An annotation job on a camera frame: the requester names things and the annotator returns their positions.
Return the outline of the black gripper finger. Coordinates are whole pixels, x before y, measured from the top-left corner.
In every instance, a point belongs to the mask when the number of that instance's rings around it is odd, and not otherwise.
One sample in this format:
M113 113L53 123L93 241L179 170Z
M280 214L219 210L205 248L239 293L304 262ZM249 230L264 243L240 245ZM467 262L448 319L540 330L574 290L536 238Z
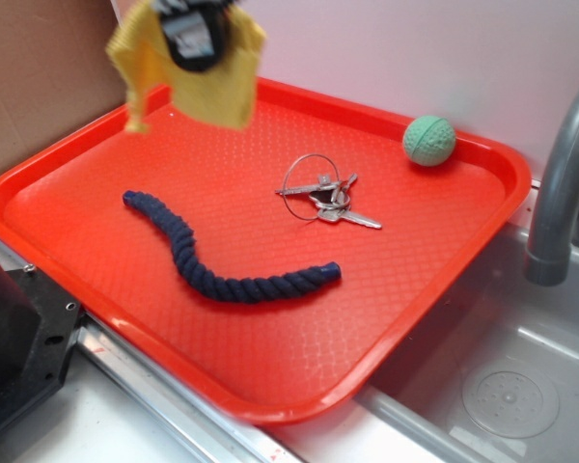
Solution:
M233 1L153 1L170 57L181 69L205 72L223 58L229 43Z

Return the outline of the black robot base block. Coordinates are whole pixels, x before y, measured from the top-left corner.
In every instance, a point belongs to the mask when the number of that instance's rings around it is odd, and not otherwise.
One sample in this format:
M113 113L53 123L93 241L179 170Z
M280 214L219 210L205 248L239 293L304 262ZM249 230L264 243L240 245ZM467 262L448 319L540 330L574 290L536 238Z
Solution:
M0 264L0 433L63 387L81 317L41 270Z

